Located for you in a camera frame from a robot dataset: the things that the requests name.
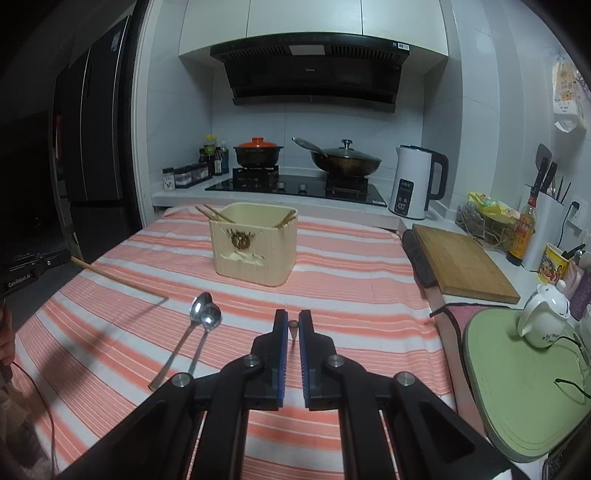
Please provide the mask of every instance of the white teapot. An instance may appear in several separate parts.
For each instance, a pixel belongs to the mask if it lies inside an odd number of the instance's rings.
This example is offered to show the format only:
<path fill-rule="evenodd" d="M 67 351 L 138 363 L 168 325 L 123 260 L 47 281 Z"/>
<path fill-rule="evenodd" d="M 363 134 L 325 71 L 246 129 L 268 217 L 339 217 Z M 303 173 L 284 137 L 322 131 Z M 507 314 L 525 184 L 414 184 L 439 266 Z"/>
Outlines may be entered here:
<path fill-rule="evenodd" d="M 531 346 L 549 347 L 562 334 L 569 319 L 569 301 L 563 294 L 565 288 L 564 280 L 558 280 L 556 286 L 538 285 L 525 304 L 517 333 Z"/>

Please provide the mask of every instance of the green cutting board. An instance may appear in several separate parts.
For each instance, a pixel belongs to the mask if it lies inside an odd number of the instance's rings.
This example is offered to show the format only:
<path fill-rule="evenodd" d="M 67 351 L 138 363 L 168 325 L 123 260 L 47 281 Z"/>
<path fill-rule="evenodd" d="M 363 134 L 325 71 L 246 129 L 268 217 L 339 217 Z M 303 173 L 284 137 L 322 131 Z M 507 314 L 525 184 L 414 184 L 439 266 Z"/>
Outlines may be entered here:
<path fill-rule="evenodd" d="M 533 348 L 517 334 L 520 315 L 521 310 L 483 310 L 468 324 L 463 346 L 491 442 L 511 460 L 529 462 L 560 443 L 589 412 L 591 400 L 571 385 L 554 383 L 564 378 L 583 386 L 577 346 L 558 340 L 545 350 Z M 563 335 L 573 333 L 567 325 Z"/>

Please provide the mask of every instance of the refrigerator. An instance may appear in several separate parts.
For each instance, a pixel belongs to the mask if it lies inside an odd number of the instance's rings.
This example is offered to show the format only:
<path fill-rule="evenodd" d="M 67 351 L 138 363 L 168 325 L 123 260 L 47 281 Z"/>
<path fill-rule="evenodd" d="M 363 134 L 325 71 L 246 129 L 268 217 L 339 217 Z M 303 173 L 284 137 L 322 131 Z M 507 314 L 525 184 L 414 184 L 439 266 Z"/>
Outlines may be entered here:
<path fill-rule="evenodd" d="M 120 155 L 125 39 L 113 26 L 57 78 L 53 107 L 55 190 L 63 229 L 86 262 L 141 228 L 131 158 Z"/>

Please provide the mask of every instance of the stove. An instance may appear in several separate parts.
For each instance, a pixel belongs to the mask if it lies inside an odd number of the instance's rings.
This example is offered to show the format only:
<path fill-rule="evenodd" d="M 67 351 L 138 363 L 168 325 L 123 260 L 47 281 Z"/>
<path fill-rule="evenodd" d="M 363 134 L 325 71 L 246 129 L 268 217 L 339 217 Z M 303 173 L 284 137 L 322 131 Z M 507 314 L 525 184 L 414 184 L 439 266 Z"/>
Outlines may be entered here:
<path fill-rule="evenodd" d="M 301 197 L 326 198 L 386 207 L 378 189 L 368 179 L 352 177 L 303 177 L 283 175 L 279 167 L 234 168 L 232 178 L 206 190 L 219 192 L 255 192 Z"/>

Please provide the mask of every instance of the table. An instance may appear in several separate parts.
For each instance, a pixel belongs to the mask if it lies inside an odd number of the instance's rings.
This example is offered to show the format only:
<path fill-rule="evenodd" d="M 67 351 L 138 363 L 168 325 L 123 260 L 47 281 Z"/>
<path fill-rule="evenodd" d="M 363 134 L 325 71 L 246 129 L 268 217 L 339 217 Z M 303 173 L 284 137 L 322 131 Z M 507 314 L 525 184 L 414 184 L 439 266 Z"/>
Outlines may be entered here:
<path fill-rule="evenodd" d="M 209 224 L 192 207 L 171 209 L 96 263 L 111 273 L 168 292 L 170 299 L 83 271 L 17 334 L 17 362 L 50 403 L 64 469 L 150 394 L 148 383 L 189 323 L 193 297 L 211 292 L 223 322 L 210 336 L 196 376 L 218 372 L 269 332 L 276 309 L 296 319 L 310 309 L 316 330 L 338 353 L 369 371 L 411 371 L 454 406 L 446 358 L 430 308 L 398 237 L 386 230 L 300 216 L 297 258 L 286 283 L 265 287 L 219 276 Z M 196 329 L 169 375 L 186 371 L 203 332 Z M 343 478 L 336 411 L 309 412 L 301 390 L 299 345 L 290 342 L 285 406 L 252 411 L 243 478 Z M 26 377 L 35 428 L 49 449 L 51 429 Z"/>

